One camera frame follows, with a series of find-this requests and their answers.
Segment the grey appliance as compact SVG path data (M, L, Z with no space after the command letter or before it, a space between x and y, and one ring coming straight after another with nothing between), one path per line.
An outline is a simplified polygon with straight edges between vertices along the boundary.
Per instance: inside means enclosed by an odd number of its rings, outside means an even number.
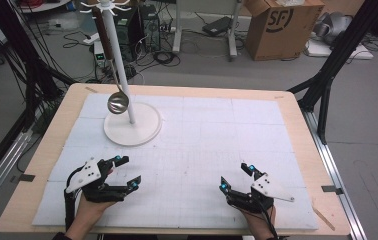
M325 12L318 18L313 32L326 44L332 45L340 34L344 33L352 22L352 17L341 12Z

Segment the person's right hand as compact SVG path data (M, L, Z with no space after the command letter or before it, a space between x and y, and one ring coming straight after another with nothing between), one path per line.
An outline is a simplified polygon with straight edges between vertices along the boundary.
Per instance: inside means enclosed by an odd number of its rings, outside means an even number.
M242 210L241 213L245 217L248 228L255 240L276 240L263 215L245 210Z

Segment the white device with green display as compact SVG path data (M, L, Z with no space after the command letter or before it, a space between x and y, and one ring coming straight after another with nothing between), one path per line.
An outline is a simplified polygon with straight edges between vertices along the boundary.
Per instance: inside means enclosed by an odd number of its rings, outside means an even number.
M100 41L95 41L93 44L94 59L98 66L103 66L106 61L106 55Z

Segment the black flat device on floor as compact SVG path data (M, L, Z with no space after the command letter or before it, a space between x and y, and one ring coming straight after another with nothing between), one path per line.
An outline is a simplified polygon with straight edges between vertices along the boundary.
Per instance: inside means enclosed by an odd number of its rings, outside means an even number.
M231 28L232 24L233 19L228 16L224 16L218 20L204 25L202 27L202 31L209 36L215 37L227 32Z

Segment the white foam board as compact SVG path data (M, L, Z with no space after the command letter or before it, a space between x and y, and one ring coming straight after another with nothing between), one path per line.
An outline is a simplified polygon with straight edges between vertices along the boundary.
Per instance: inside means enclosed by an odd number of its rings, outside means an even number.
M314 39L308 40L305 47L306 55L310 57L328 57L332 52L329 45ZM372 58L372 53L362 44L359 44L350 55L350 59L371 60Z

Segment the black metal frame stand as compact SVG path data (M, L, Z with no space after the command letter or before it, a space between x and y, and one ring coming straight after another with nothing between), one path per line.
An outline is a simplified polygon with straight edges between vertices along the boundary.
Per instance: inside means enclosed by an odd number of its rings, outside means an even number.
M6 55L15 76L26 86L23 129L28 130L35 121L39 104L55 101L62 95L54 79L67 85L74 84L75 80L42 60L8 0L0 0L0 30L10 44L7 47L0 40L0 51Z
M320 70L310 79L289 89L293 94L306 90L298 101L301 110L312 112L316 103L320 102L316 132L322 144L327 143L326 125L332 83L377 19L378 0L365 0Z

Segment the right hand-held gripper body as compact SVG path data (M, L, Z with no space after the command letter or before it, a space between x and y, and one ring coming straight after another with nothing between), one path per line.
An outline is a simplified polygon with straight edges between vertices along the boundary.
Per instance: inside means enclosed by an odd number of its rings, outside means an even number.
M277 180L267 173L251 173L254 181L249 193L233 190L226 183L226 201L230 206L246 210L251 213L265 213L274 205L274 200L293 202L295 197Z

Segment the white hook stand rack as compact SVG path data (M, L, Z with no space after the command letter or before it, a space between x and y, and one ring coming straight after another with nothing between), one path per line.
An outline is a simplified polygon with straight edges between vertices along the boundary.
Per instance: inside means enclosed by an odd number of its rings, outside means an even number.
M104 132L114 143L120 146L133 147L143 145L154 139L161 130L162 118L159 111L153 106L141 102L132 102L130 99L130 88L113 20L114 10L124 11L123 6L129 2L130 0L126 0L124 3L115 3L114 0L96 0L95 4L82 2L82 5L87 7L84 13L92 13L93 7L100 9L111 41L119 84L129 98L129 106L124 113L112 114L109 111L104 120Z

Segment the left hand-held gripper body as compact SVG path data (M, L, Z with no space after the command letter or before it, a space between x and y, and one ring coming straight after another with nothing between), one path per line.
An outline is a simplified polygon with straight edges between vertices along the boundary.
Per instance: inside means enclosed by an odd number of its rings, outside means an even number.
M126 196L122 198L106 183L112 171L108 169L107 160L89 160L69 175L64 193L81 190L88 201L95 203L123 201Z

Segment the steel ladle with wooden handle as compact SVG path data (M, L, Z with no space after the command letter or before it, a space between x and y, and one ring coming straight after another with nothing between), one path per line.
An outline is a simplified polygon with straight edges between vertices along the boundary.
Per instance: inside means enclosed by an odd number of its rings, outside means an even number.
M123 92L119 84L117 70L115 69L114 63L115 58L113 55L112 45L108 35L106 22L104 21L103 15L98 7L92 8L92 15L98 30L98 34L106 56L106 60L108 61L112 69L113 79L117 86L117 91L113 93L107 101L107 108L112 114L122 114L128 109L129 98Z

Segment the aluminium rail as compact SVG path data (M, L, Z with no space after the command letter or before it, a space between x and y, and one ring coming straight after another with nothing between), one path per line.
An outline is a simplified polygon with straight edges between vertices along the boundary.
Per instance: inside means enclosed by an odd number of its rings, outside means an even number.
M349 197L348 191L346 190L343 179L336 166L331 150L326 143L322 142L321 138L319 137L319 134L317 133L318 120L315 114L312 112L305 111L303 111L302 114L312 135L313 141L318 150L320 158L324 164L324 167L331 179L331 185L341 187L344 191L344 194L337 196L341 202L345 216L347 217L349 223L350 234L348 235L348 238L350 240L368 240L364 232L363 226L360 222L360 219L355 211L354 205L352 204L352 201Z
M20 132L6 145L5 153L0 154L0 187L12 171L18 160L23 156L27 146L32 141L34 133L31 130Z

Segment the brown cardboard box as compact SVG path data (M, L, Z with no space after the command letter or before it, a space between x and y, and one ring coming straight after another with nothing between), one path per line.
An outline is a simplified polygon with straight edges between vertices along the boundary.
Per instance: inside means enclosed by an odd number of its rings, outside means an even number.
M321 15L321 0L282 6L277 0L244 0L252 15L245 48L254 61L297 58L304 50L315 22Z

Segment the white round table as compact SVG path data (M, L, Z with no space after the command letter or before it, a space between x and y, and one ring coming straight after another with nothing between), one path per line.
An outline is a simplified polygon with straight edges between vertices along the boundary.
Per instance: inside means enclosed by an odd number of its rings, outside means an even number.
M43 2L40 5L36 5L36 6L19 5L18 9L23 13L43 12L43 11L56 9L59 7L64 7L70 1L71 0L59 0L58 2L48 2L47 0L43 0Z

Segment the person's left hand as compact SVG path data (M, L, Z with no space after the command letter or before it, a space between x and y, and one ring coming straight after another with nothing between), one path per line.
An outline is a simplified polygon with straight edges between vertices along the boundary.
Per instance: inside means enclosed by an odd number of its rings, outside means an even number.
M66 230L65 236L70 240L85 240L85 237L102 217L105 210L113 205L114 202L91 202L85 196L82 196L75 219Z

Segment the white power strip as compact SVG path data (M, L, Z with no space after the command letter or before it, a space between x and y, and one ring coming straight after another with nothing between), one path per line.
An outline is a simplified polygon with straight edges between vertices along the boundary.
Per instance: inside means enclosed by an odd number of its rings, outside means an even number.
M83 40L84 45L91 45L95 41L99 40L99 33L95 33Z

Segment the white metal floor stand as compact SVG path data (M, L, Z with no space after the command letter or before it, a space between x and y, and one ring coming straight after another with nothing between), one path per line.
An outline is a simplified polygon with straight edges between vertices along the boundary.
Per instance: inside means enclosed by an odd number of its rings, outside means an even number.
M181 13L182 12L197 12L207 14L222 14L230 15L232 23L230 29L227 31L227 40L229 48L229 60L234 60L238 53L236 48L235 31L238 22L239 11L242 7L242 0L176 0L175 6L175 23L176 29L174 32L174 41L172 52L178 54L181 46L182 26Z

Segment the black table bracket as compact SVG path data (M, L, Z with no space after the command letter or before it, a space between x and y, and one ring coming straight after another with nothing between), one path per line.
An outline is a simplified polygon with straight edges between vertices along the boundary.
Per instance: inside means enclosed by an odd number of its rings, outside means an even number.
M326 186L321 186L323 192L332 192L335 193L336 195L341 195L344 194L344 191L341 187L336 187L334 185L326 185Z
M33 182L35 179L35 175L30 175L30 174L20 174L20 175L14 175L11 177L10 182L11 183L18 183L21 181L24 182Z

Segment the black computer tower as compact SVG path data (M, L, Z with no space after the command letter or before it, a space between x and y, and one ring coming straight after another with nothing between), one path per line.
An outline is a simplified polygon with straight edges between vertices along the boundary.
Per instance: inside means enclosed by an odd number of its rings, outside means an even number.
M145 49L155 52L161 49L159 17L154 5L142 5L140 7L142 27L144 32Z
M122 58L132 62L136 58L136 44L143 37L139 9L131 7L128 11L119 11L114 23Z

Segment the white grid mat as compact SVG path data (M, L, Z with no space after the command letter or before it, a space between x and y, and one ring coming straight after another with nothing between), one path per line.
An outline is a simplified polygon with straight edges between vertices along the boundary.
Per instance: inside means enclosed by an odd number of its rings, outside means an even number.
M138 147L113 143L104 132L106 95L89 95L48 178L34 225L63 225L63 190L73 170L90 159L127 155L129 162L107 181L122 185L139 177L140 187L106 211L103 226L243 229L243 216L226 203L219 185L226 179L234 190L249 192L253 180L241 168L247 164L268 173L290 194L289 200L274 203L277 229L317 229L277 102L148 95L133 99L160 112L159 134Z

